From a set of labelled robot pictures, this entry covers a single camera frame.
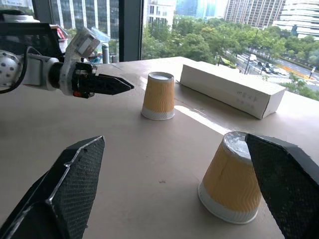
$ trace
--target cable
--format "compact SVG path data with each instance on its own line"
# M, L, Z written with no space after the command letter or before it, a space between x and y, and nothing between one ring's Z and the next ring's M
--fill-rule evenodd
M4 94L4 93L8 93L10 91L13 91L15 90L20 84L21 82L23 81L24 77L25 77L25 74L26 74L26 69L27 69L27 66L28 66L28 53L29 51L32 50L34 51L35 53L37 53L38 55L41 55L40 52L38 52L35 48L33 48L32 46L27 46L25 49L24 49L24 54L23 54L23 67L22 67L22 72L19 76L19 79L17 80L17 82L11 86L10 88L8 89L5 89L5 90L2 90L0 91L0 94Z

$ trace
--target upside-down paper cup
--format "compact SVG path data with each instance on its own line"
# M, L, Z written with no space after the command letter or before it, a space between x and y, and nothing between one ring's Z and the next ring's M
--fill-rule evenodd
M142 115L151 120L168 120L174 116L174 76L151 72L146 86Z
M230 132L210 163L198 195L215 216L234 224L254 220L261 200L245 133Z

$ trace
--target cup base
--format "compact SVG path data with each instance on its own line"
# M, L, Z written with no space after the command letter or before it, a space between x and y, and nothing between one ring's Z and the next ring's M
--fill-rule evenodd
M169 120L174 117L174 109L170 112L153 112L143 106L141 114L150 120Z
M228 223L239 225L248 224L256 218L258 213L258 208L250 212L236 212L226 208L209 196L203 182L198 186L198 197L211 214Z

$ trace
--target tree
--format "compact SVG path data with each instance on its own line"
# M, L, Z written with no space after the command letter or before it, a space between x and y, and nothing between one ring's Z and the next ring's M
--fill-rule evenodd
M168 36L170 35L169 25L167 23L153 22L152 24L148 25L148 28L151 36L161 42L167 41Z
M310 53L310 57L309 57L309 62L313 65L313 66L319 66L319 48L317 48L316 50L312 51Z
M291 82L281 84L286 87L289 92L319 101L319 92L309 89L304 80L299 79L299 77L293 73L290 74L289 79L291 79Z
M182 36L186 36L187 34L194 32L194 24L194 18L189 16L177 15L174 17L174 24L172 26L172 29Z
M313 36L306 36L301 39L301 42L305 42L307 44L314 43L315 39Z
M214 62L209 45L201 35L187 34L178 53L194 61Z
M159 43L154 37L151 36L150 29L144 28L143 41L142 41L142 59L156 59L161 58L160 52L162 51L162 43Z
M67 30L65 30L65 31L66 31L66 33L68 33L69 39L73 39L74 36L75 36L76 33L77 33L77 29L75 29L75 28L67 29Z
M109 48L110 48L110 55L116 55L117 54L117 41L111 39L109 41Z
M289 50L289 51L287 51L287 53L288 53L289 57L293 57L295 54L294 50Z
M282 53L285 52L285 43L286 40L284 38L273 38L270 40L270 38L265 38L263 41L264 48L267 49L266 52L269 53L268 60L272 56L273 58L279 57Z
M204 38L205 42L208 43L210 52L213 55L215 55L216 52L222 52L223 36L219 34L215 28L207 26L201 30L200 35Z
M285 47L288 50L293 50L295 53L298 53L302 50L302 45L300 44L300 40L296 36L288 37Z
M306 59L306 54L303 51L298 52L298 54L296 55L296 57L302 61L304 61Z

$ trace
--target green tree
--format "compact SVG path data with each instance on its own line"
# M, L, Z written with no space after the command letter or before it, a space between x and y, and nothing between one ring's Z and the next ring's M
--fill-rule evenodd
M299 77L293 73L290 74L289 79L291 79L291 82L281 84L282 86L286 87L288 91L319 101L319 92L309 89L304 80L299 79Z
M310 53L309 62L313 66L319 67L319 47L317 48L317 46L315 46L314 48L315 50Z
M314 43L315 39L313 36L306 36L306 37L301 39L301 42L305 42L307 44L310 44L310 43Z
M65 30L65 31L66 31L66 33L68 33L69 39L73 39L74 36L75 36L76 33L77 33L77 29L75 29L75 28L70 28L70 29L67 29L67 30Z
M151 36L150 29L144 28L142 41L142 59L156 59L161 58L162 43L158 42Z
M298 53L302 50L302 45L300 44L300 40L296 36L290 36L287 38L285 43L285 47L288 50L293 50L295 53Z
M214 63L208 43L201 35L187 34L179 48L179 55L194 61Z
M187 34L194 32L195 19L193 17L176 15L173 22L173 31L181 34L182 36L186 36Z
M305 61L306 59L306 54L303 51L298 52L298 54L296 55L296 57L302 61Z
M215 28L211 26L204 27L200 35L204 38L205 42L208 43L210 52L213 55L215 55L216 52L222 52L223 35L219 34Z
M116 55L117 54L117 41L111 39L109 41L109 49L110 49L110 54Z
M161 42L167 41L170 35L169 25L167 23L153 22L152 25L148 25L148 28L151 36Z
M289 50L289 51L287 51L287 53L288 53L289 57L293 57L295 54L294 50Z

